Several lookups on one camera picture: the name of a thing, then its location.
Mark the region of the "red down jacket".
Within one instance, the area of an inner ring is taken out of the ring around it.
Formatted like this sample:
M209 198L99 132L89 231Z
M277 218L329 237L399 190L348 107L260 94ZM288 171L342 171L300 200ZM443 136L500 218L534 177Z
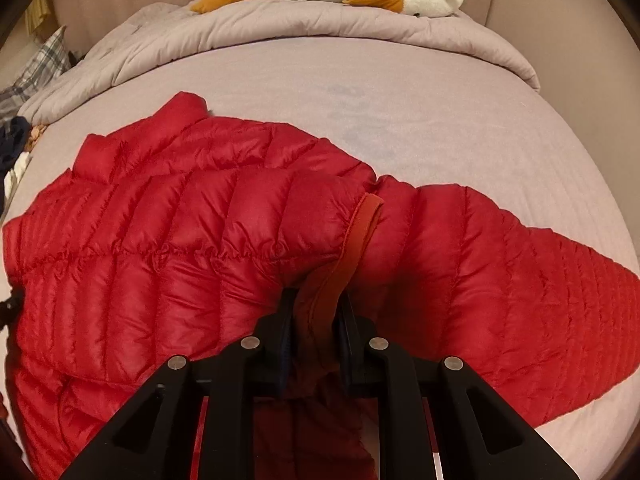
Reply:
M416 188L287 124L209 114L181 92L88 136L3 229L24 296L6 360L30 466L58 478L171 356L208 358L302 296L300 376L258 408L261 479L371 479L367 403L333 379L337 298L421 359L458 356L528 422L638 370L639 281L472 188Z

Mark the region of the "dark navy clothes pile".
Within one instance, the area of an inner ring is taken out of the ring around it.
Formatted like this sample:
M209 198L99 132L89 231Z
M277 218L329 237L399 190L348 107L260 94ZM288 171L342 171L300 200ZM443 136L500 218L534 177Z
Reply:
M8 186L4 179L14 167L32 131L32 125L22 116L15 116L4 122L0 128L0 178L1 178L1 211L6 208L6 191Z

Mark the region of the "white garment under pile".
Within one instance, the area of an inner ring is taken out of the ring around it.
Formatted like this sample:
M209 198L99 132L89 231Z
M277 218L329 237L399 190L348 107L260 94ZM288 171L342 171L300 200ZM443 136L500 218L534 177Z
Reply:
M16 160L14 166L9 170L3 180L4 185L4 199L9 203L13 195L16 192L18 185L20 184L22 177L32 159L32 154L29 152L23 152Z

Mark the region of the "plaid pillow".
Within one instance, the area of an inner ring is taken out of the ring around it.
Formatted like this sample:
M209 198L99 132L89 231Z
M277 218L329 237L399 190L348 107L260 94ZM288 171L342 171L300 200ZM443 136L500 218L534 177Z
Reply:
M18 115L18 110L39 90L70 69L70 51L65 42L66 26L58 28L27 62L17 80L1 90L1 121Z

